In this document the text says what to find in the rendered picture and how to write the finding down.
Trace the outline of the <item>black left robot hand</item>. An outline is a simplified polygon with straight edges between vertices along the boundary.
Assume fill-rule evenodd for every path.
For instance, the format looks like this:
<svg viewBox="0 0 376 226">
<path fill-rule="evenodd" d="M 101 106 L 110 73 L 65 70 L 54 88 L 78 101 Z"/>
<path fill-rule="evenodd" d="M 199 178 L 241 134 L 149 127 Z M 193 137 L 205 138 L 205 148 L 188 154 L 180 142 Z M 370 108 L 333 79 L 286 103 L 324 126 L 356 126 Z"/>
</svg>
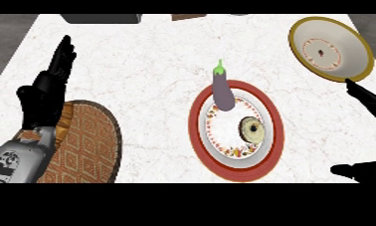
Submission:
<svg viewBox="0 0 376 226">
<path fill-rule="evenodd" d="M 39 72 L 32 85 L 22 86 L 16 91 L 23 112 L 23 129 L 54 126 L 59 122 L 66 84 L 76 59 L 73 50 L 70 37 L 65 36 L 54 51 L 48 69 Z"/>
</svg>

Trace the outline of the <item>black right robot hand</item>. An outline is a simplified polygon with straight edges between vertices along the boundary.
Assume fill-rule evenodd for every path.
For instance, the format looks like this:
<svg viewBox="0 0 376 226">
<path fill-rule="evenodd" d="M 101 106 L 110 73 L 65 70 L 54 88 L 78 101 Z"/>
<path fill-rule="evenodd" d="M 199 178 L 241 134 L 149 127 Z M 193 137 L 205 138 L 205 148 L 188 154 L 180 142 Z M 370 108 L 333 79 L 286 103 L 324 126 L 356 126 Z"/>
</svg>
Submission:
<svg viewBox="0 0 376 226">
<path fill-rule="evenodd" d="M 376 95 L 356 85 L 349 79 L 345 80 L 346 93 L 358 100 L 365 109 L 376 117 Z M 376 184 L 376 161 L 349 164 L 336 164 L 330 167 L 334 175 L 343 176 L 358 183 Z"/>
</svg>

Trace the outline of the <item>white bowl with gold rim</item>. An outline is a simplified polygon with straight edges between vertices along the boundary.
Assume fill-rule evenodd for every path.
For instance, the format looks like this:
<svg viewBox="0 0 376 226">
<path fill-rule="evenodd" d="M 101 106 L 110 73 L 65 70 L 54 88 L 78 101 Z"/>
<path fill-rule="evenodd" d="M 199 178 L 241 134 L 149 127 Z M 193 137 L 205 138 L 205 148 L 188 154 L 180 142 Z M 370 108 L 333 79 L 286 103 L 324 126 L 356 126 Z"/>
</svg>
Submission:
<svg viewBox="0 0 376 226">
<path fill-rule="evenodd" d="M 343 83 L 371 73 L 374 58 L 358 32 L 327 17 L 305 17 L 287 34 L 289 48 L 302 66 L 321 78 Z"/>
</svg>

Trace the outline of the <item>red rimmed white plate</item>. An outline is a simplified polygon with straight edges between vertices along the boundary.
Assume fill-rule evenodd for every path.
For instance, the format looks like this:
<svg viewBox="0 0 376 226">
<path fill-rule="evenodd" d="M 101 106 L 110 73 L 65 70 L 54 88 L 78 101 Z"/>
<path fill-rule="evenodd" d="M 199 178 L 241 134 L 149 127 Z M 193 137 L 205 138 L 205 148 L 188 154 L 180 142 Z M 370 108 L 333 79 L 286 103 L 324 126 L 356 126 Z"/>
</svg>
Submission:
<svg viewBox="0 0 376 226">
<path fill-rule="evenodd" d="M 213 103 L 210 87 L 197 94 L 190 106 L 187 133 L 194 154 L 209 171 L 221 178 L 246 182 L 272 169 L 283 150 L 283 124 L 275 106 L 264 92 L 249 83 L 228 81 L 234 108 L 222 112 Z M 259 144 L 244 142 L 239 123 L 253 116 L 264 126 Z"/>
</svg>

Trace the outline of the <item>round orange patterned placemat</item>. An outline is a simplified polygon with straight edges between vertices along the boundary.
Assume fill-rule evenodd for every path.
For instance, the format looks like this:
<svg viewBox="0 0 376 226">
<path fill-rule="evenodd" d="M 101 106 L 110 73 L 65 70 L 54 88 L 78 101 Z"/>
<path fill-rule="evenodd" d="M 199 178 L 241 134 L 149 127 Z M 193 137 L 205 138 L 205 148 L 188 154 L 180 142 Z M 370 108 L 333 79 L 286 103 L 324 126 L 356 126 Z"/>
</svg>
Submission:
<svg viewBox="0 0 376 226">
<path fill-rule="evenodd" d="M 113 183 L 122 134 L 110 111 L 90 101 L 65 102 L 56 152 L 38 183 Z"/>
</svg>

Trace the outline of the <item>dark grey appliance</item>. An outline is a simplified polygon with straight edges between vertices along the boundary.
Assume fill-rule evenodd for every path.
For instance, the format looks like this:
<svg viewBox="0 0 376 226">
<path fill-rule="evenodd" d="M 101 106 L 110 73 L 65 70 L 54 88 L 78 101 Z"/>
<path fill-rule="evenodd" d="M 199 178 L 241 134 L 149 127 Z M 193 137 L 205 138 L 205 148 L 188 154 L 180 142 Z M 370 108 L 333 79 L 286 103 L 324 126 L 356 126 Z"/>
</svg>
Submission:
<svg viewBox="0 0 376 226">
<path fill-rule="evenodd" d="M 138 24 L 141 14 L 62 14 L 69 24 Z"/>
</svg>

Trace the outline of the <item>purple eggplant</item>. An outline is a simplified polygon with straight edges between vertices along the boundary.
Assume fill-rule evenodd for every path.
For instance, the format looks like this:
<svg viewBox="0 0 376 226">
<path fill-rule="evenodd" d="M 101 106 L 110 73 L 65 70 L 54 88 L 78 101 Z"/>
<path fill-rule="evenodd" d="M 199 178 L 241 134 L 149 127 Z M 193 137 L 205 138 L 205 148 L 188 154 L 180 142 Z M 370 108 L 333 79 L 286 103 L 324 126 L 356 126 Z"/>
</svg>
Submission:
<svg viewBox="0 0 376 226">
<path fill-rule="evenodd" d="M 222 61 L 216 62 L 216 66 L 212 69 L 210 92 L 218 109 L 228 112 L 234 108 L 234 96 L 227 84 Z"/>
</svg>

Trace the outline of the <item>brown wooden block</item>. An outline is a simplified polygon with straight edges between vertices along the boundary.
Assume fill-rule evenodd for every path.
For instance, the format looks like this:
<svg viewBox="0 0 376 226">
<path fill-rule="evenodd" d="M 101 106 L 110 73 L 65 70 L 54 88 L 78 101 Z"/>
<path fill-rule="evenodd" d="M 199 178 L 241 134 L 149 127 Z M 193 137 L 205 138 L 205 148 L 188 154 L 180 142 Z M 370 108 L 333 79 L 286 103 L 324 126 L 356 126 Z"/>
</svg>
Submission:
<svg viewBox="0 0 376 226">
<path fill-rule="evenodd" d="M 172 14 L 172 21 L 191 19 L 191 18 L 200 18 L 205 16 L 206 16 L 206 14 Z"/>
</svg>

